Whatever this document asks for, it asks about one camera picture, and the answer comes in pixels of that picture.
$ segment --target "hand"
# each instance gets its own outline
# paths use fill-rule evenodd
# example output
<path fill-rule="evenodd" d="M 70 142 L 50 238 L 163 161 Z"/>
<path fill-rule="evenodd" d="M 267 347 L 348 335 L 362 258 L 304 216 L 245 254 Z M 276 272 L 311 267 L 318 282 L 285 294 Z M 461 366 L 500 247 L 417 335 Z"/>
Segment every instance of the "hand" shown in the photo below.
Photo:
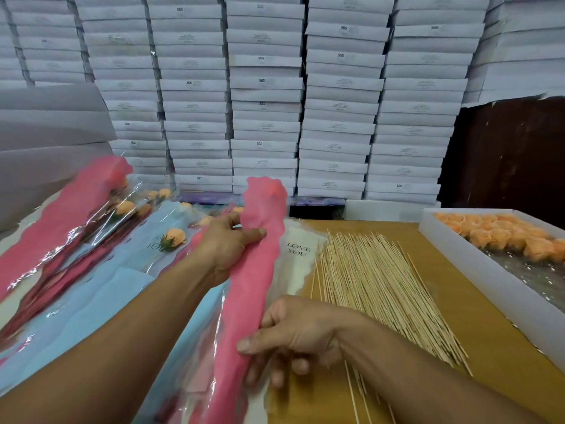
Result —
<path fill-rule="evenodd" d="M 254 355 L 246 382 L 258 382 L 272 356 L 271 384 L 285 384 L 287 363 L 299 375 L 307 374 L 314 361 L 329 366 L 342 359 L 335 335 L 355 311 L 297 296 L 283 296 L 265 312 L 261 328 L 237 344 L 241 354 Z"/>
<path fill-rule="evenodd" d="M 230 277 L 230 268 L 241 258 L 245 247 L 265 238 L 265 229 L 233 229 L 240 223 L 237 213 L 217 217 L 210 222 L 194 255 L 212 265 L 213 286 Z"/>

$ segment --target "table surface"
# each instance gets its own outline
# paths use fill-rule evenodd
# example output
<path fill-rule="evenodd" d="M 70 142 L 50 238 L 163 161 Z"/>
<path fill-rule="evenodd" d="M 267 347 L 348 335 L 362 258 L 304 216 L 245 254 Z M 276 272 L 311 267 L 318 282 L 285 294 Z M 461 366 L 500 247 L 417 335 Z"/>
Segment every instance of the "table surface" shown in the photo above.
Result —
<path fill-rule="evenodd" d="M 474 377 L 551 423 L 565 422 L 565 375 L 510 323 L 449 261 L 418 232 L 414 223 L 307 221 L 320 232 L 378 232 L 399 241 L 410 255 L 441 313 L 469 354 Z M 312 276 L 303 290 L 309 296 Z M 314 288 L 314 298 L 318 288 Z M 368 424 L 356 395 L 359 422 Z M 368 399 L 373 424 L 392 423 L 388 409 Z M 318 369 L 308 378 L 293 376 L 286 390 L 270 391 L 265 406 L 270 424 L 355 423 L 344 366 Z"/>

